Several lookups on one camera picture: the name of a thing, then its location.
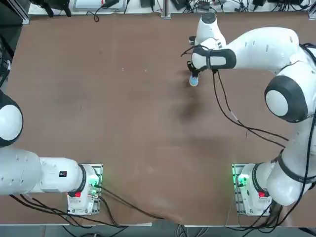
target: table surface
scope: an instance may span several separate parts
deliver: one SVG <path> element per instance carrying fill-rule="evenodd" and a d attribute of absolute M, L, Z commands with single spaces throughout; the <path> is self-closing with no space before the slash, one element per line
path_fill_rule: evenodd
<path fill-rule="evenodd" d="M 269 161 L 280 148 L 223 117 L 210 71 L 199 86 L 188 86 L 189 57 L 180 54 L 198 19 L 194 14 L 171 20 L 111 15 L 99 23 L 86 16 L 33 18 L 22 29 L 7 88 L 24 113 L 15 147 L 102 163 L 103 184 L 141 209 L 187 225 L 224 225 L 234 194 L 231 164 Z M 316 34 L 305 13 L 218 14 L 218 24 L 228 42 L 262 26 L 292 28 L 301 42 L 313 42 Z M 271 73 L 223 70 L 221 77 L 243 123 L 290 136 L 292 126 L 264 102 Z M 67 205 L 65 194 L 36 197 L 52 207 Z M 315 226 L 315 197 L 315 191 L 304 195 L 285 225 Z M 106 199 L 119 223 L 152 221 Z M 0 207 L 1 224 L 64 223 L 9 197 L 0 198 Z M 104 207 L 92 217 L 109 222 Z M 237 225 L 234 207 L 228 224 Z"/>

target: gray floor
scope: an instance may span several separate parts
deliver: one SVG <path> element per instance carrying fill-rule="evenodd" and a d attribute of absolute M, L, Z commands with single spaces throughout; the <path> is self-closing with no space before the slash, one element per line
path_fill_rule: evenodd
<path fill-rule="evenodd" d="M 108 237 L 118 230 L 112 227 L 95 226 L 91 229 L 82 229 L 80 227 L 66 227 L 75 236 L 80 237 L 86 233 L 99 233 L 103 237 Z M 121 232 L 117 237 L 175 237 L 176 224 L 157 221 L 153 223 L 152 227 L 128 227 L 128 229 Z M 195 237 L 200 228 L 189 228 L 188 237 Z M 71 237 L 61 226 L 1 226 L 1 237 Z M 241 237 L 245 232 L 232 231 L 224 227 L 212 227 L 204 237 Z M 267 236 L 258 231 L 252 231 L 248 237 L 263 237 Z M 298 228 L 284 228 L 275 229 L 269 234 L 270 237 L 311 237 Z"/>

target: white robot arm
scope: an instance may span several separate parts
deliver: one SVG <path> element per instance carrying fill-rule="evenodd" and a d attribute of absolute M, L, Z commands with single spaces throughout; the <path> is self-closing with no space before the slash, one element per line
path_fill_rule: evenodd
<path fill-rule="evenodd" d="M 68 158 L 43 158 L 13 147 L 23 128 L 20 107 L 0 90 L 0 195 L 68 193 L 68 210 L 74 215 L 94 214 L 94 185 L 101 178 L 89 164 Z"/>
<path fill-rule="evenodd" d="M 193 45 L 188 62 L 192 86 L 198 84 L 199 72 L 206 69 L 249 68 L 275 73 L 264 91 L 266 104 L 275 116 L 294 123 L 294 133 L 277 159 L 244 167 L 240 190 L 248 215 L 262 214 L 272 199 L 281 205 L 292 204 L 302 190 L 316 107 L 316 48 L 302 48 L 293 30 L 279 27 L 255 29 L 226 44 L 213 13 L 200 18 L 197 35 L 189 41 Z M 316 181 L 315 155 L 314 136 L 304 192 Z"/>

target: metal base plate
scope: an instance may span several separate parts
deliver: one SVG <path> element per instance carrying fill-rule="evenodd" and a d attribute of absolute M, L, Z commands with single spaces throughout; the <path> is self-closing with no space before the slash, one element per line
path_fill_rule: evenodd
<path fill-rule="evenodd" d="M 95 171 L 95 174 L 96 176 L 98 176 L 98 185 L 99 186 L 102 186 L 102 177 L 103 177 L 103 165 L 102 164 L 87 164 L 87 163 L 81 163 L 82 165 L 85 165 L 85 166 L 91 166 L 94 171 Z M 86 209 L 86 214 L 85 213 L 81 213 L 80 215 L 93 215 L 93 214 L 99 214 L 100 213 L 100 199 L 98 198 L 100 195 L 101 195 L 101 188 L 96 188 L 96 187 L 92 187 L 92 186 L 89 186 L 89 191 L 88 192 L 91 192 L 91 188 L 93 189 L 93 196 L 90 196 L 90 198 L 92 198 L 92 200 L 94 200 L 94 203 L 93 203 L 93 206 L 92 206 L 92 211 L 88 212 L 88 210 Z"/>
<path fill-rule="evenodd" d="M 242 169 L 244 168 L 245 165 L 247 164 L 240 164 L 240 163 L 232 164 L 235 203 L 236 203 L 236 210 L 237 210 L 238 215 L 246 215 L 245 207 L 242 201 L 242 196 L 237 186 L 238 176 L 241 174 Z M 263 214 L 263 216 L 269 216 L 269 212 Z"/>
<path fill-rule="evenodd" d="M 103 165 L 102 164 L 89 164 L 95 170 L 95 173 L 99 176 L 99 186 L 102 186 Z M 92 215 L 100 213 L 100 199 L 96 199 L 93 204 Z"/>

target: cable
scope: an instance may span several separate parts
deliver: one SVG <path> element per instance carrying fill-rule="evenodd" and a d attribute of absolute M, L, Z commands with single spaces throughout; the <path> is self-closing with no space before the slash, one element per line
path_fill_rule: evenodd
<path fill-rule="evenodd" d="M 271 207 L 272 203 L 270 203 L 270 205 L 262 212 L 262 214 L 257 218 L 257 220 L 255 220 L 251 226 L 240 226 L 241 228 L 243 228 L 243 230 L 240 230 L 240 229 L 234 229 L 234 228 L 231 228 L 231 227 L 227 227 L 228 229 L 231 229 L 233 231 L 246 231 L 246 230 L 249 230 L 249 229 L 252 229 L 252 230 L 255 230 L 257 228 L 262 228 L 263 226 L 265 226 L 267 223 L 264 223 L 262 225 L 259 225 L 259 226 L 254 226 L 255 224 L 257 224 L 257 222 L 261 219 L 261 217 L 263 217 L 263 215 L 268 211 L 268 209 Z"/>
<path fill-rule="evenodd" d="M 101 189 L 103 189 L 104 191 L 108 192 L 108 193 L 111 194 L 112 196 L 114 196 L 114 197 L 116 197 L 117 199 L 121 200 L 122 202 L 124 202 L 124 203 L 127 204 L 128 206 L 134 208 L 135 210 L 137 210 L 137 211 L 139 211 L 139 212 L 141 212 L 141 213 L 143 213 L 143 214 L 145 214 L 145 215 L 147 215 L 147 216 L 149 216 L 149 217 L 152 217 L 152 218 L 155 218 L 155 219 L 159 219 L 159 220 L 163 220 L 163 219 L 164 219 L 164 218 L 162 218 L 162 217 L 152 215 L 152 214 L 150 214 L 150 213 L 148 213 L 148 212 L 146 212 L 146 211 L 144 211 L 144 210 L 142 210 L 142 209 L 136 207 L 135 205 L 129 203 L 128 201 L 125 201 L 124 199 L 122 199 L 122 198 L 119 197 L 118 195 L 112 193 L 110 190 L 108 190 L 108 189 L 106 189 L 106 188 L 103 188 L 102 186 L 95 185 L 95 187 L 96 187 L 96 188 L 101 188 Z"/>
<path fill-rule="evenodd" d="M 227 101 L 226 92 L 225 92 L 225 89 L 224 89 L 222 80 L 221 80 L 221 78 L 220 78 L 220 74 L 219 74 L 218 71 L 215 71 L 215 72 L 218 73 L 218 78 L 219 78 L 219 80 L 220 80 L 220 82 L 221 82 L 221 86 L 222 86 L 222 90 L 223 90 L 223 93 L 224 93 L 224 97 L 225 97 L 225 100 Z M 234 123 L 235 125 L 247 129 L 249 132 L 255 134 L 256 136 L 260 137 L 261 139 L 263 139 L 263 140 L 265 140 L 265 141 L 274 143 L 274 144 L 276 144 L 276 145 L 279 145 L 279 146 L 285 148 L 284 145 L 282 145 L 282 144 L 280 144 L 280 143 L 278 143 L 278 142 L 275 142 L 275 141 L 273 141 L 273 140 L 270 140 L 270 139 L 268 139 L 268 138 L 265 138 L 265 137 L 259 135 L 258 133 L 254 132 L 250 127 L 245 126 L 243 123 L 240 122 L 240 120 L 237 119 L 237 117 L 234 115 L 234 113 L 233 113 L 230 109 L 229 109 L 229 111 L 231 112 L 231 114 L 233 115 L 233 117 L 237 120 L 237 122 L 235 122 L 235 121 L 232 120 L 230 117 L 228 117 L 228 115 L 224 112 L 224 110 L 223 110 L 223 108 L 222 108 L 222 106 L 221 106 L 221 104 L 220 104 L 220 102 L 219 102 L 219 99 L 218 99 L 218 95 L 217 95 L 217 91 L 216 91 L 216 83 L 215 83 L 215 72 L 212 71 L 212 73 L 213 73 L 214 92 L 215 92 L 215 98 L 216 98 L 217 104 L 218 104 L 218 106 L 219 106 L 219 108 L 220 108 L 222 114 L 223 114 L 229 121 L 231 121 L 232 123 Z"/>
<path fill-rule="evenodd" d="M 87 11 L 86 15 L 91 14 L 93 15 L 94 22 L 99 22 L 99 16 L 97 15 L 98 11 L 101 9 L 107 9 L 108 7 L 104 7 L 105 4 L 100 6 L 94 13 L 92 11 Z"/>
<path fill-rule="evenodd" d="M 127 6 L 128 6 L 128 4 L 129 4 L 129 1 L 130 1 L 130 0 L 127 0 L 127 2 L 126 2 L 126 7 L 125 7 L 125 10 L 124 10 L 124 14 L 126 13 Z"/>
<path fill-rule="evenodd" d="M 231 112 L 231 113 L 233 114 L 233 112 L 232 112 L 232 110 L 231 110 L 231 108 L 230 108 L 230 106 L 229 106 L 229 104 L 228 104 L 228 99 L 227 99 L 227 96 L 226 96 L 226 91 L 225 91 L 225 89 L 224 89 L 224 85 L 223 85 L 223 82 L 222 82 L 222 80 L 221 80 L 221 76 L 220 76 L 219 72 L 218 72 L 218 79 L 219 79 L 219 81 L 220 81 L 220 84 L 221 84 L 221 87 L 222 87 L 222 90 L 223 90 L 223 93 L 224 93 L 224 98 L 225 98 L 226 106 L 227 106 L 229 112 Z M 288 142 L 288 139 L 285 138 L 285 137 L 283 137 L 283 136 L 281 136 L 281 135 L 278 135 L 278 134 L 275 134 L 275 133 L 272 133 L 272 132 L 268 132 L 268 131 L 265 131 L 265 130 L 262 130 L 262 129 L 257 129 L 257 128 L 254 128 L 254 127 L 248 127 L 248 126 L 247 126 L 247 128 L 248 128 L 248 129 L 251 129 L 251 130 L 259 131 L 259 132 L 264 132 L 264 133 L 267 133 L 267 134 L 272 135 L 272 136 L 279 137 L 279 138 L 281 138 L 281 139 L 283 139 L 283 140 L 285 140 L 285 141 Z"/>
<path fill-rule="evenodd" d="M 222 11 L 224 12 L 224 8 L 223 8 L 223 5 L 222 5 L 221 1 L 218 0 L 218 2 L 219 2 L 219 5 L 221 6 Z"/>
<path fill-rule="evenodd" d="M 282 210 L 283 210 L 283 206 L 280 207 L 280 209 L 279 209 L 279 211 L 278 211 L 278 214 L 277 214 L 276 224 L 275 224 L 274 227 L 272 227 L 272 229 L 271 229 L 270 231 L 267 231 L 267 232 L 261 231 L 261 230 L 258 230 L 258 231 L 260 231 L 261 233 L 264 233 L 264 234 L 269 234 L 269 233 L 271 233 L 272 231 L 274 231 L 274 230 L 276 229 L 276 227 L 277 227 L 277 223 L 278 223 L 278 221 L 279 221 L 279 218 L 280 218 L 280 215 L 281 215 Z"/>
<path fill-rule="evenodd" d="M 56 209 L 56 208 L 52 208 L 53 210 L 56 210 L 56 211 L 60 211 L 61 213 L 60 214 L 56 214 L 54 212 L 50 212 L 50 211 L 47 211 L 47 210 L 43 210 L 43 209 L 40 209 L 40 208 L 37 208 L 37 207 L 34 207 L 34 206 L 31 206 L 31 205 L 28 205 L 26 203 L 24 203 L 23 201 L 21 201 L 20 199 L 18 199 L 16 196 L 14 195 L 9 195 L 11 198 L 13 198 L 14 200 L 16 200 L 18 203 L 22 204 L 23 206 L 25 207 L 28 207 L 30 209 L 33 209 L 33 210 L 37 210 L 37 211 L 40 211 L 40 212 L 44 212 L 44 213 L 48 213 L 48 214 L 52 214 L 52 215 L 66 215 L 66 216 L 72 216 L 72 217 L 77 217 L 77 218 L 80 218 L 80 219 L 84 219 L 84 220 L 87 220 L 87 221 L 91 221 L 91 222 L 95 222 L 95 223 L 99 223 L 99 224 L 103 224 L 103 225 L 107 225 L 107 226 L 112 226 L 112 227 L 116 227 L 112 224 L 108 224 L 108 223 L 105 223 L 103 221 L 98 221 L 98 220 L 93 220 L 93 219 L 90 219 L 90 218 L 87 218 L 87 217 L 84 217 L 84 216 L 79 216 L 79 215 L 74 215 L 74 214 L 70 214 L 70 213 L 66 213 L 64 214 L 64 212 Z"/>
<path fill-rule="evenodd" d="M 41 202 L 40 202 L 39 200 L 37 200 L 36 198 L 33 198 L 33 197 L 32 197 L 31 199 L 33 199 L 34 201 L 38 202 L 40 205 L 38 205 L 38 204 L 36 204 L 36 203 L 33 203 L 33 202 L 27 200 L 23 195 L 20 195 L 20 197 L 21 197 L 26 203 L 28 203 L 28 204 L 30 204 L 30 205 L 38 206 L 38 207 L 42 207 L 42 208 L 51 210 L 52 212 L 56 213 L 56 214 L 59 215 L 61 218 L 63 218 L 63 219 L 64 219 L 67 223 L 69 223 L 71 226 L 81 227 L 81 228 L 84 228 L 84 229 L 90 229 L 90 228 L 92 228 L 92 226 L 87 227 L 87 226 L 83 226 L 83 225 L 79 224 L 72 216 L 69 216 L 69 217 L 73 220 L 73 222 L 76 223 L 76 225 L 74 225 L 74 224 L 71 223 L 69 220 L 67 220 L 65 217 L 63 217 L 63 215 L 57 213 L 57 211 L 59 211 L 59 212 L 61 212 L 62 214 L 67 215 L 66 212 L 63 212 L 63 211 L 61 211 L 61 210 L 59 210 L 59 209 L 56 209 L 56 208 L 50 208 L 50 207 L 46 206 L 45 204 L 41 203 Z"/>
<path fill-rule="evenodd" d="M 109 217 L 110 217 L 110 219 L 111 219 L 113 225 L 115 225 L 115 226 L 118 227 L 118 228 L 122 228 L 122 227 L 120 227 L 120 226 L 118 225 L 118 223 L 114 220 L 113 215 L 112 215 L 112 213 L 111 213 L 111 210 L 110 210 L 110 207 L 109 207 L 108 203 L 107 203 L 107 202 L 104 200 L 104 198 L 101 197 L 101 196 L 99 196 L 99 199 L 104 203 L 104 205 L 105 205 L 105 207 L 106 207 L 106 209 L 107 209 L 107 211 L 108 211 Z"/>
<path fill-rule="evenodd" d="M 186 237 L 188 237 L 188 234 L 186 233 L 186 231 L 185 231 L 185 229 L 183 228 L 182 225 L 180 225 L 180 228 L 182 229 L 182 233 L 184 233 L 184 235 L 185 235 Z"/>
<path fill-rule="evenodd" d="M 62 226 L 62 228 L 64 228 L 64 230 L 67 231 L 68 234 L 70 234 L 72 237 L 77 237 L 77 236 L 75 236 L 73 233 L 71 233 L 69 230 L 67 230 L 66 227 Z"/>
<path fill-rule="evenodd" d="M 121 233 L 122 231 L 126 230 L 129 226 L 124 227 L 123 229 L 121 229 L 120 231 L 116 232 L 115 234 L 109 236 L 109 237 L 114 237 L 116 235 L 118 235 L 119 233 Z"/>
<path fill-rule="evenodd" d="M 204 227 L 201 228 L 201 230 L 196 234 L 195 237 L 202 237 L 207 231 L 208 231 L 208 227 L 205 229 L 205 231 L 202 233 Z"/>

